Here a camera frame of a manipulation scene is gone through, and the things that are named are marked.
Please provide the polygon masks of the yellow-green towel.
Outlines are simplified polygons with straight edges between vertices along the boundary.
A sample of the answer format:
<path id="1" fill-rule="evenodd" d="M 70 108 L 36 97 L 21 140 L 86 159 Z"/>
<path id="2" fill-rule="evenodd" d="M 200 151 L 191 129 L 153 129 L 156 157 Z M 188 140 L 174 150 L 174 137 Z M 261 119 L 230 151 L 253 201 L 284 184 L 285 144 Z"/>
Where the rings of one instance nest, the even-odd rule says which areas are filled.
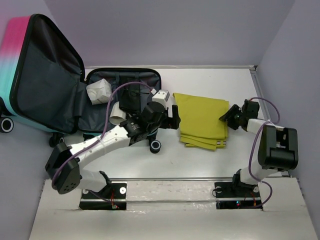
<path id="1" fill-rule="evenodd" d="M 181 119 L 179 141 L 187 148 L 215 151 L 227 145 L 228 127 L 219 120 L 229 109 L 223 99 L 173 94 Z"/>

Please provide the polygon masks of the white ceramic mug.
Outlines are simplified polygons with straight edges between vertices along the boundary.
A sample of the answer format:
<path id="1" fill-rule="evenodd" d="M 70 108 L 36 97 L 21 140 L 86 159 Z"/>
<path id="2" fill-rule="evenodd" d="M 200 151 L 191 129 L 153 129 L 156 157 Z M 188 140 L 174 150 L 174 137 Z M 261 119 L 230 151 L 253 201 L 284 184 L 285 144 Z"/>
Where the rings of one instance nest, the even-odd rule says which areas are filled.
<path id="1" fill-rule="evenodd" d="M 116 102 L 111 110 L 109 116 L 109 122 L 115 126 L 119 125 L 121 122 L 125 121 L 127 113 L 120 109 L 120 103 Z"/>

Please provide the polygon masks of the white plastic bag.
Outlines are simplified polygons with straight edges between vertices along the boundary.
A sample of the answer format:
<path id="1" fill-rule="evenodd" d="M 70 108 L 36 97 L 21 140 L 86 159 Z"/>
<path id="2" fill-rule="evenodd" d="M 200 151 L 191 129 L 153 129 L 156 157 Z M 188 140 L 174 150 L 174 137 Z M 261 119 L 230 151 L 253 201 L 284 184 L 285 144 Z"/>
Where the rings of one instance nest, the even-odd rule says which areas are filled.
<path id="1" fill-rule="evenodd" d="M 104 78 L 89 84 L 86 87 L 86 92 L 92 105 L 106 104 L 112 99 L 112 86 Z"/>

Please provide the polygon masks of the pink and teal kids suitcase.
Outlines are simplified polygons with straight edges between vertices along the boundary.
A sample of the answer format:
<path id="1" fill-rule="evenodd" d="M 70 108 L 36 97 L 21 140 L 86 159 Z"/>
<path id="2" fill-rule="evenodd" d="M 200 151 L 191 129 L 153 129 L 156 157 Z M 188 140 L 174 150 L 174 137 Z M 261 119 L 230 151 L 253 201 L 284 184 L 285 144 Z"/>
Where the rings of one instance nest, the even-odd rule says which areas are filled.
<path id="1" fill-rule="evenodd" d="M 86 87 L 101 79 L 111 84 L 113 102 L 119 91 L 140 84 L 160 90 L 160 74 L 149 68 L 96 68 L 85 72 L 82 58 L 43 14 L 11 18 L 0 45 L 0 131 L 10 133 L 20 122 L 51 132 L 54 147 L 66 135 L 100 135 L 113 124 L 110 104 L 92 105 Z"/>

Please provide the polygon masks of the black cloth pouch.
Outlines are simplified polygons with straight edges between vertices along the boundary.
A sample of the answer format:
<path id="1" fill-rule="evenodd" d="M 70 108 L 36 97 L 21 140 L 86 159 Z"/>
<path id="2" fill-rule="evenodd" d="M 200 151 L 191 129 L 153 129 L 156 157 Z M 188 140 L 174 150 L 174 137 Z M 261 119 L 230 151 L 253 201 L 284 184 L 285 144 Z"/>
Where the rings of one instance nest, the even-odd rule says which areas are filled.
<path id="1" fill-rule="evenodd" d="M 119 90 L 119 108 L 131 115 L 141 112 L 142 95 L 149 94 L 150 88 L 142 84 L 130 84 Z"/>

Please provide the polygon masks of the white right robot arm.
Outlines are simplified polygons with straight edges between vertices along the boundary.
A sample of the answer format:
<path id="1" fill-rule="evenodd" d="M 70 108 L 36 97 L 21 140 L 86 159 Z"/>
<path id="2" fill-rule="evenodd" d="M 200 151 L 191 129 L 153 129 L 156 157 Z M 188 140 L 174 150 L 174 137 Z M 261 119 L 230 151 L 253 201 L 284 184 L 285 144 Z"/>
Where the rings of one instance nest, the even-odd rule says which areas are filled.
<path id="1" fill-rule="evenodd" d="M 298 132 L 260 119 L 259 98 L 246 99 L 242 106 L 234 104 L 219 120 L 233 130 L 242 128 L 255 135 L 248 166 L 239 169 L 231 182 L 216 182 L 212 191 L 217 198 L 243 198 L 253 193 L 259 183 L 272 174 L 294 170 L 299 162 Z"/>

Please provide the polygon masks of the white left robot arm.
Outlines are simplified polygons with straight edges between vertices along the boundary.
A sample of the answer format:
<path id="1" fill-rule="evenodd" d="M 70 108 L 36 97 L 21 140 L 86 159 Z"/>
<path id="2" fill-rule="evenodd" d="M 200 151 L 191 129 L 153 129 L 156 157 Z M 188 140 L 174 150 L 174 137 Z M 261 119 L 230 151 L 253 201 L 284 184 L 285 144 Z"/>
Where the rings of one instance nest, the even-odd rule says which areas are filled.
<path id="1" fill-rule="evenodd" d="M 180 126 L 179 109 L 172 105 L 172 116 L 161 103 L 147 103 L 140 114 L 127 117 L 113 129 L 80 143 L 57 144 L 45 165 L 51 187 L 60 195 L 75 189 L 94 192 L 104 198 L 110 194 L 112 182 L 103 171 L 85 167 L 106 154 L 146 140 L 158 129 L 177 130 Z"/>

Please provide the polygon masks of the silver aluminium rail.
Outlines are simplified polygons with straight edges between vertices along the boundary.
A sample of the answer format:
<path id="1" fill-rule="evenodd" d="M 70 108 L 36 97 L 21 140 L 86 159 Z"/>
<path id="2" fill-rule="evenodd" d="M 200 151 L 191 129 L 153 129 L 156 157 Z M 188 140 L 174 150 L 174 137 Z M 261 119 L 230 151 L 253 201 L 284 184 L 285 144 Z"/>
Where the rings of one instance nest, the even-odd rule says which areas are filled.
<path id="1" fill-rule="evenodd" d="M 117 177 L 111 178 L 111 181 L 218 181 L 218 182 L 231 182 L 232 177 Z"/>

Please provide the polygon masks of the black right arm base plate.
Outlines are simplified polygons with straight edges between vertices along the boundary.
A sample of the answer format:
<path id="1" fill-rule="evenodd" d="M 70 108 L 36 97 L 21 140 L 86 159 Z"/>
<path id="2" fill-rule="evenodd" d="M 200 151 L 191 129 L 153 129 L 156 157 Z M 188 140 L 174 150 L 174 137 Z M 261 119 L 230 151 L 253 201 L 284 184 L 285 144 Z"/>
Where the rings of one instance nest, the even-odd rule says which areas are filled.
<path id="1" fill-rule="evenodd" d="M 214 183 L 211 192 L 216 199 L 217 210 L 262 209 L 259 191 L 245 187 L 236 187 L 231 181 Z"/>

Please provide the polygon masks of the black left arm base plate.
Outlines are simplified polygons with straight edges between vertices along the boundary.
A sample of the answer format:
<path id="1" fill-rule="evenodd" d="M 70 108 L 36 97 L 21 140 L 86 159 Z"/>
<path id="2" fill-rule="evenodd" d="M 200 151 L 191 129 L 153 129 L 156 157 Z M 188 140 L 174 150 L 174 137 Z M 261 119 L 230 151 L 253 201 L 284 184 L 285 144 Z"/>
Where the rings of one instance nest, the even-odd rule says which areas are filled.
<path id="1" fill-rule="evenodd" d="M 127 209 L 127 182 L 113 181 L 105 191 L 94 192 L 84 189 L 79 208 L 90 211 L 125 211 Z"/>

